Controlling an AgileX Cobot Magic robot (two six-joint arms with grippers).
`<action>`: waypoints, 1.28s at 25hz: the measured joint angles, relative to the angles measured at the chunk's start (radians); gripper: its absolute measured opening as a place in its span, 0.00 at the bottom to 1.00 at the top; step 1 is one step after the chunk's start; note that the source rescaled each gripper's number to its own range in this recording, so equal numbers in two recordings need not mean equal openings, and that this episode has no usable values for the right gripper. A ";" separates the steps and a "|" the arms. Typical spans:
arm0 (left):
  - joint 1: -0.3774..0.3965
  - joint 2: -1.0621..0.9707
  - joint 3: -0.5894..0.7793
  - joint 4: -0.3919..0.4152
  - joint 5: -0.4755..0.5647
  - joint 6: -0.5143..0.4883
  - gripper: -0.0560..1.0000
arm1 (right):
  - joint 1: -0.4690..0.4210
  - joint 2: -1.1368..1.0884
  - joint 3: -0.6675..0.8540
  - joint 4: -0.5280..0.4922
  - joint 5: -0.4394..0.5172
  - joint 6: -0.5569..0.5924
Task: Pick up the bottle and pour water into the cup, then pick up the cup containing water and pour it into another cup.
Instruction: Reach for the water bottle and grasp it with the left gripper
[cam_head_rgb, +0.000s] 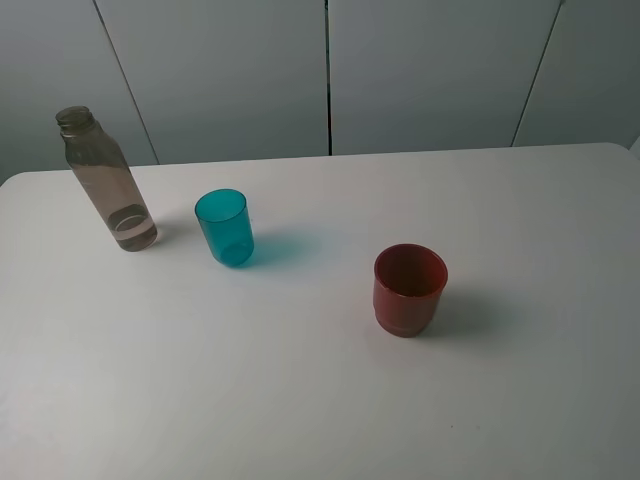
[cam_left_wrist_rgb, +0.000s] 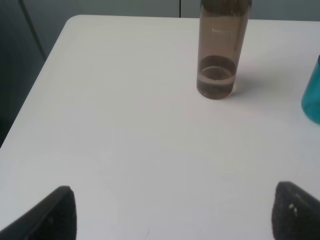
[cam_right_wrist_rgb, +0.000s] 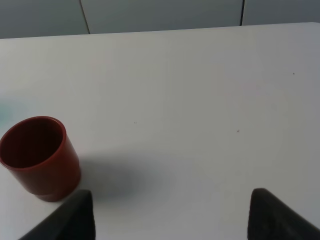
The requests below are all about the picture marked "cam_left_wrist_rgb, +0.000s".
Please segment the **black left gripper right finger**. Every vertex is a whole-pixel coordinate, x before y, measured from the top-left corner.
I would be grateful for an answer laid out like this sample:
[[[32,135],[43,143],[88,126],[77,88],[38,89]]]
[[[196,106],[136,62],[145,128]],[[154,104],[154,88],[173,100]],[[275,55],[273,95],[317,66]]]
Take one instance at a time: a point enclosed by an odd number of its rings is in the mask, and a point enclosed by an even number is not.
[[[318,240],[320,201],[293,182],[279,182],[275,189],[271,226],[276,240]]]

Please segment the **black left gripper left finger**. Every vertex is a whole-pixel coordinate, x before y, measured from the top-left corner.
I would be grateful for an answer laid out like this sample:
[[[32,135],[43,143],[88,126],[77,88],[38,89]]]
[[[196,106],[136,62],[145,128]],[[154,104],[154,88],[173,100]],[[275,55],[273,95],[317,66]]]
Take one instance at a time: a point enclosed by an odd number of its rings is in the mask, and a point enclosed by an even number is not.
[[[2,240],[75,240],[77,209],[73,190],[60,186],[0,231]]]

